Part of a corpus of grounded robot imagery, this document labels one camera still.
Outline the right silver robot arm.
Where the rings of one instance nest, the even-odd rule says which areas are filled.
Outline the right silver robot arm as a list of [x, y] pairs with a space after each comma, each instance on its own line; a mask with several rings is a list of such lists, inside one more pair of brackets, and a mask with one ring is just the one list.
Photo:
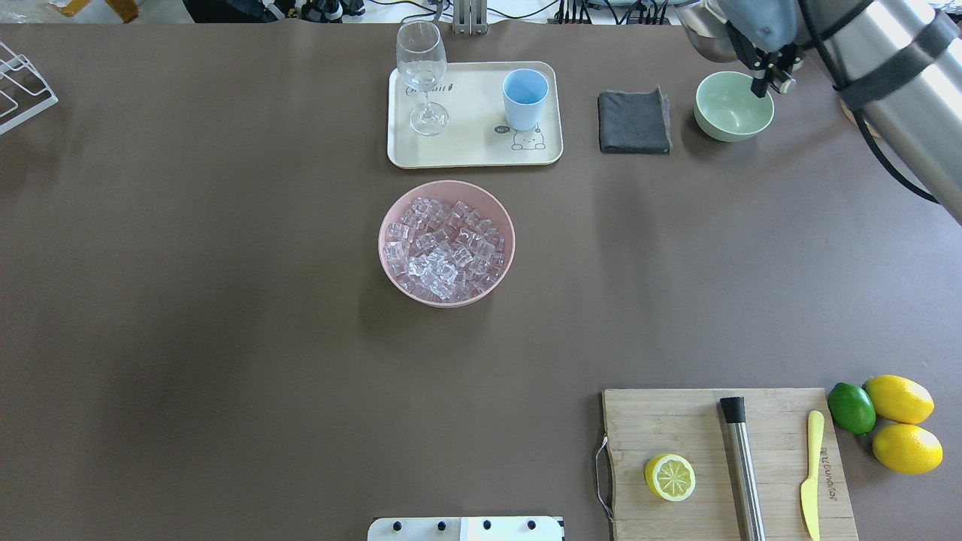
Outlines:
[[814, 50], [839, 99], [960, 218], [960, 31], [927, 1], [712, 1], [767, 53]]

